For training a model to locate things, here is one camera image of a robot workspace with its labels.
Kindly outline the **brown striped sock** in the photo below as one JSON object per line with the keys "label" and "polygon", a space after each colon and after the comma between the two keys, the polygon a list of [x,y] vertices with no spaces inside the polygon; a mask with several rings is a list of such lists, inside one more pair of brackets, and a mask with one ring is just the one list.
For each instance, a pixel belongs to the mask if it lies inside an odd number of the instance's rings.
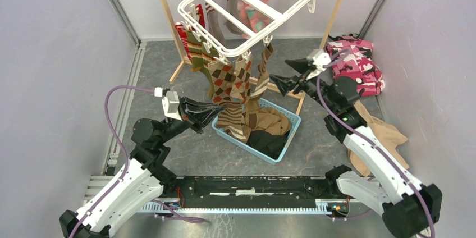
{"label": "brown striped sock", "polygon": [[223,102],[219,104],[224,110],[218,115],[216,127],[224,129],[235,139],[245,143],[247,138],[243,132],[242,104],[240,102]]}
{"label": "brown striped sock", "polygon": [[267,84],[269,82],[269,72],[267,71],[267,63],[273,54],[273,46],[272,43],[269,43],[264,46],[264,49],[262,51],[262,61],[258,65],[258,78],[257,78],[257,84],[255,86],[254,91],[251,93],[251,100],[258,100],[264,92],[267,90]]}

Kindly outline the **green striped sock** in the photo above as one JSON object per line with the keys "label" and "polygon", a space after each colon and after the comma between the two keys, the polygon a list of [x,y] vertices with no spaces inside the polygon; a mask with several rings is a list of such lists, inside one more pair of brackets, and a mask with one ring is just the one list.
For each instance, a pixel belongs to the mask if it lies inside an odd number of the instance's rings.
{"label": "green striped sock", "polygon": [[206,64],[208,61],[203,58],[203,54],[205,48],[203,47],[203,42],[205,39],[201,36],[200,39],[197,39],[193,34],[193,31],[187,30],[187,47],[189,50],[190,58],[191,58],[191,65],[192,71],[194,72],[201,72],[209,82],[209,89],[208,89],[208,98],[212,99],[214,94],[214,84],[210,75],[209,70],[206,68]]}

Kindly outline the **beige argyle sock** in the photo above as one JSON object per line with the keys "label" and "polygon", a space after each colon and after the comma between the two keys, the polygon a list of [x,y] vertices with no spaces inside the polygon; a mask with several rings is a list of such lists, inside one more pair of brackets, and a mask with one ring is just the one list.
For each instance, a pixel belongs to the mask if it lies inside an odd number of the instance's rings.
{"label": "beige argyle sock", "polygon": [[250,76],[252,61],[247,61],[240,56],[235,62],[234,81],[231,87],[230,96],[239,100],[242,104],[246,103],[250,97]]}
{"label": "beige argyle sock", "polygon": [[215,104],[230,102],[230,92],[235,81],[233,66],[213,61],[207,64],[207,69],[213,85],[212,102]]}

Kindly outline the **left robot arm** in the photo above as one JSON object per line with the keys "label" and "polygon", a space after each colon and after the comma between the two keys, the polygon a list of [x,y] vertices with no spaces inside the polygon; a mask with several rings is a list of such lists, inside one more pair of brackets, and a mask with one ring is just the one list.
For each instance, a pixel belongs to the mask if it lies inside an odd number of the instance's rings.
{"label": "left robot arm", "polygon": [[141,118],[134,125],[134,150],[100,192],[77,211],[59,218],[64,237],[113,237],[136,212],[156,198],[176,191],[177,176],[163,165],[170,152],[169,140],[191,129],[198,134],[225,107],[180,97],[175,91],[143,89],[162,100],[165,119]]}

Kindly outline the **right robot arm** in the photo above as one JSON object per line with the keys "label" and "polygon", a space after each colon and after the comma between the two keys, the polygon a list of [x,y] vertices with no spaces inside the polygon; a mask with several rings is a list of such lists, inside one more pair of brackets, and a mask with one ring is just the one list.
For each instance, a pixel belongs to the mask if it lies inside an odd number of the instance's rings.
{"label": "right robot arm", "polygon": [[307,58],[288,59],[296,76],[271,75],[281,94],[305,92],[328,113],[326,128],[340,143],[363,161],[376,182],[359,176],[346,166],[326,173],[324,190],[332,198],[342,194],[353,197],[381,216],[394,237],[422,236],[428,230],[435,237],[440,218],[442,192],[435,185],[425,185],[407,171],[377,139],[354,104],[360,99],[357,83],[339,77],[328,84],[321,73],[349,55],[344,49],[334,55],[317,49]]}

